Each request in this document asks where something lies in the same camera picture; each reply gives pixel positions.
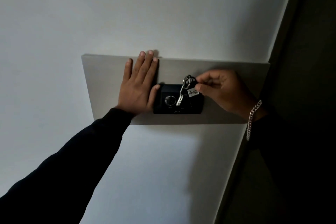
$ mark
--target bracelet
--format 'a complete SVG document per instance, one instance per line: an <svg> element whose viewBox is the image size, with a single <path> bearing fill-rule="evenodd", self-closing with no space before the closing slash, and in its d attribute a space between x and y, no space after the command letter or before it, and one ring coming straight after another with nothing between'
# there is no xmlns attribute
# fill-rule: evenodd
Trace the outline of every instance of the bracelet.
<svg viewBox="0 0 336 224"><path fill-rule="evenodd" d="M261 106L263 102L261 101L261 99L258 101L258 103L253 107L253 109L250 112L250 116L249 116L249 122L247 124L247 132L246 132L246 140L250 140L250 135L251 135L251 128L252 128L252 121L253 121L253 116L255 114L255 112L259 109L259 107Z"/></svg>

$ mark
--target black sleeve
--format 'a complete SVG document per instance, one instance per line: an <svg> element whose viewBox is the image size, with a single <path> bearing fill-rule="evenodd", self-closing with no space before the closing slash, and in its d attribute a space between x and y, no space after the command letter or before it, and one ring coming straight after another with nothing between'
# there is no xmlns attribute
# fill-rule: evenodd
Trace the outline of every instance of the black sleeve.
<svg viewBox="0 0 336 224"><path fill-rule="evenodd" d="M113 108L76 134L0 198L0 222L79 223L131 119Z"/></svg>
<svg viewBox="0 0 336 224"><path fill-rule="evenodd" d="M249 144L252 149L260 149L292 213L306 212L311 204L307 193L312 182L311 158L302 131L269 114L252 124Z"/></svg>

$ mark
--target black sweater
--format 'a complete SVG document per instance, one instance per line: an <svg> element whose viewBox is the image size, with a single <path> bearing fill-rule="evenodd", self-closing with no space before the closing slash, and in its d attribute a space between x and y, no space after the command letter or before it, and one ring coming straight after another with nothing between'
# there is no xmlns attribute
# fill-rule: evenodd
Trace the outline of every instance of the black sweater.
<svg viewBox="0 0 336 224"><path fill-rule="evenodd" d="M79 223L115 154L132 115L111 109L0 198L2 223ZM298 144L284 122L267 115L253 123L250 145L259 148L285 199L302 202Z"/></svg>

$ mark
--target wooden board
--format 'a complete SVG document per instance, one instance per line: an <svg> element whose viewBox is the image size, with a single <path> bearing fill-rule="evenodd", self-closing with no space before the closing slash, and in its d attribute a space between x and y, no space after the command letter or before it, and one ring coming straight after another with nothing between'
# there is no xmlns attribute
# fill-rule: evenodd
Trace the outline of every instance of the wooden board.
<svg viewBox="0 0 336 224"><path fill-rule="evenodd" d="M85 79L94 119L103 117L118 103L125 56L85 54L82 56ZM181 84L191 74L197 76L210 69L234 69L241 76L251 92L258 97L268 72L269 64L223 62L207 60L179 60L160 58L157 82ZM145 113L135 117L131 124L241 124L242 118L220 108L206 97L201 114L153 114Z"/></svg>

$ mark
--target key ring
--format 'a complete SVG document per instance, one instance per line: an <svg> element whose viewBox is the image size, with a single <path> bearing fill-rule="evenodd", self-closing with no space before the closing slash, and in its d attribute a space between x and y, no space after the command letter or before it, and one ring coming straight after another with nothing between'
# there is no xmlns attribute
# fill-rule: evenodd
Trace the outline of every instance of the key ring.
<svg viewBox="0 0 336 224"><path fill-rule="evenodd" d="M187 90L190 87L190 84L191 84L191 75L189 74L183 79L183 88Z"/></svg>

